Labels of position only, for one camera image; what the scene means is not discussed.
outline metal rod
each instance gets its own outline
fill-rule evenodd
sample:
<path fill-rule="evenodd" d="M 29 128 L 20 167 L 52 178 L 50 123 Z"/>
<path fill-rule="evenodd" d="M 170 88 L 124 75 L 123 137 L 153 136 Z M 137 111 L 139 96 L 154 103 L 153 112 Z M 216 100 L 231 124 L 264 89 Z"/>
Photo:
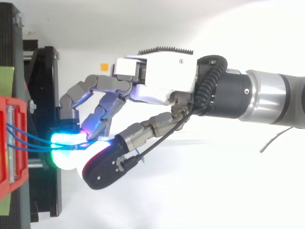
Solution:
<path fill-rule="evenodd" d="M 42 168 L 42 162 L 39 158 L 30 158 L 28 161 L 29 168 Z"/>
<path fill-rule="evenodd" d="M 23 51 L 23 60 L 30 61 L 32 59 L 33 51 Z"/>

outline silver arm segment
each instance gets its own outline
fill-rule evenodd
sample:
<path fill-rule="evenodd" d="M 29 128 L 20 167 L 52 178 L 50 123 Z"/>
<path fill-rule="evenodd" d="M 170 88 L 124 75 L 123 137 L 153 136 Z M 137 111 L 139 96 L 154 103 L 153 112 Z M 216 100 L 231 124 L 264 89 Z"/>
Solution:
<path fill-rule="evenodd" d="M 173 116 L 170 112 L 161 113 L 141 123 L 134 123 L 119 133 L 125 140 L 129 152 L 144 145 L 152 137 L 161 137 L 171 130 L 183 117 L 184 111 Z"/>

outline white wall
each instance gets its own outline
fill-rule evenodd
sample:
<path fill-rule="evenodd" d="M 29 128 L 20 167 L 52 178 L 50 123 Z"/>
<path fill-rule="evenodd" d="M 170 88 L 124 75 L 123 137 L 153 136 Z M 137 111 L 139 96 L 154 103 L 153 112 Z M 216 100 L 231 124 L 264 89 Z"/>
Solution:
<path fill-rule="evenodd" d="M 193 48 L 198 57 L 220 54 L 230 68 L 305 75 L 304 1 L 259 1 L 214 17 L 208 13 L 231 7 L 229 1 L 215 1 L 215 7 L 213 1 L 199 0 L 167 1 L 160 7 L 161 1 L 127 2 L 120 4 L 119 13 L 111 10 L 114 5 L 95 1 L 89 8 L 83 1 L 57 2 L 56 9 L 53 1 L 37 3 L 32 6 L 43 9 L 38 14 L 18 2 L 25 15 L 34 15 L 26 38 L 38 37 L 40 45 L 61 52 L 61 95 L 87 75 L 101 74 L 100 63 L 156 45 Z M 244 2 L 231 1 L 232 6 Z M 81 106 L 82 120 L 99 99 L 95 95 Z M 168 110 L 130 102 L 114 118 L 112 133 Z M 293 129 L 258 152 L 283 129 L 192 117 L 146 156 L 145 164 L 106 189 L 91 190 L 76 171 L 63 171 L 62 214 L 53 219 L 40 214 L 32 228 L 304 228 L 304 132 Z"/>

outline coiled cable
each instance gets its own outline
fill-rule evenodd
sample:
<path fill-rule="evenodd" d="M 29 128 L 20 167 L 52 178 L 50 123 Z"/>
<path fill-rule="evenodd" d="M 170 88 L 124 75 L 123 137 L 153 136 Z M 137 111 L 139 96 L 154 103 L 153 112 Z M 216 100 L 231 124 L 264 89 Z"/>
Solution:
<path fill-rule="evenodd" d="M 218 55 L 204 56 L 197 60 L 197 64 L 213 64 L 212 68 L 204 76 L 204 79 L 198 79 L 199 85 L 194 96 L 194 110 L 196 115 L 202 116 L 210 103 L 212 93 L 216 85 L 227 69 L 227 60 Z"/>

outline blue light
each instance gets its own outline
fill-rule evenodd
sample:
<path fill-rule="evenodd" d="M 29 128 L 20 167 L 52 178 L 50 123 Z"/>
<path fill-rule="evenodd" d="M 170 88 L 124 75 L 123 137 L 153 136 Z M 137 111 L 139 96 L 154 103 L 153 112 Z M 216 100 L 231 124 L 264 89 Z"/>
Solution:
<path fill-rule="evenodd" d="M 54 133 L 51 142 L 72 146 L 86 142 L 86 136 L 85 132 L 78 134 Z M 59 146 L 52 144 L 51 147 L 58 148 Z M 82 153 L 84 153 L 84 150 L 52 150 L 51 158 L 58 168 L 71 170 L 76 168 L 78 155 Z"/>

